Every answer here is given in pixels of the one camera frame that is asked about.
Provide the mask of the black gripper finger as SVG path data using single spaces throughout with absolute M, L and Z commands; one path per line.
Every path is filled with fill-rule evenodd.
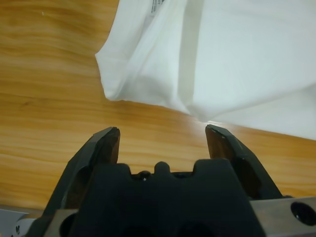
M 283 198 L 259 159 L 232 133 L 209 124 L 205 134 L 210 158 L 230 161 L 248 197 L 255 200 Z
M 78 209 L 94 168 L 103 163 L 116 164 L 119 155 L 120 130 L 109 127 L 93 134 L 69 160 L 43 212 Z

